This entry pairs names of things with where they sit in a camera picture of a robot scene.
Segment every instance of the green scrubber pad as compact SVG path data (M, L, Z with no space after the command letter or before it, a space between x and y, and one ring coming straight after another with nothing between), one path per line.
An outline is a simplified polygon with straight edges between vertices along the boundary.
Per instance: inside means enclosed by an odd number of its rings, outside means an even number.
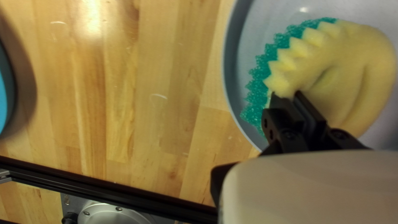
M263 83L263 80L271 74L268 62L278 59L278 48L289 48L290 37L301 39L306 28L317 29L320 22L335 23L336 21L337 19L335 18L324 17L316 20L306 20L300 25L290 25L287 27L285 33L275 34L274 44L265 45L265 53L263 55L256 56L257 67L249 72L253 80L246 85L246 88L249 89L249 93L245 100L248 101L249 104L240 113L240 117L254 125L259 133L264 135L261 129L261 115L268 102L268 88Z

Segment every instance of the white plate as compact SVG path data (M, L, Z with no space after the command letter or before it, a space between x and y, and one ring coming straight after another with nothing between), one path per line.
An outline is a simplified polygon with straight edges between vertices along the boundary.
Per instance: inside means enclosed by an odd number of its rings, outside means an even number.
M370 25L383 31L398 49L397 0L237 0L231 12L224 45L224 89L236 124L262 151L268 144L239 114L246 106L248 71L256 67L256 55L273 43L275 33L290 24L333 17ZM359 140L374 149L398 150L398 84L383 112Z

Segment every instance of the wood grain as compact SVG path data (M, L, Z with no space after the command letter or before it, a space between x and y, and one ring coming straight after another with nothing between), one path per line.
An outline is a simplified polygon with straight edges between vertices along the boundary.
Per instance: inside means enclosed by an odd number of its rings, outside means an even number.
M212 205L211 168L257 154L222 90L232 4L0 0L18 88L0 155Z
M62 219L60 193L21 183L0 185L0 219L20 224L55 224Z

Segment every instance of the bolt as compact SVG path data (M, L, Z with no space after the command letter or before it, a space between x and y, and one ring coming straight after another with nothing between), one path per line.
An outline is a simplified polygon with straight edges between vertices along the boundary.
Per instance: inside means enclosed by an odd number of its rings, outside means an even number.
M296 138L296 134L292 131L285 131L283 135L289 140L294 140Z
M65 203L66 205L69 205L69 204L70 204L69 195L65 195L65 197L64 197L64 203Z
M341 140L344 140L347 138L347 135L344 132L339 131L339 130L333 130L332 135Z

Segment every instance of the sponge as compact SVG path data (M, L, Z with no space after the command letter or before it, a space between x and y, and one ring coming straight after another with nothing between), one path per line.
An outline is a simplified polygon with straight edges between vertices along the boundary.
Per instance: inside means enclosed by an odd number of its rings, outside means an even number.
M293 98L301 90L331 127L358 137L386 104L396 74L394 47L381 31L335 18L288 26L256 61L240 116L260 133L271 93Z

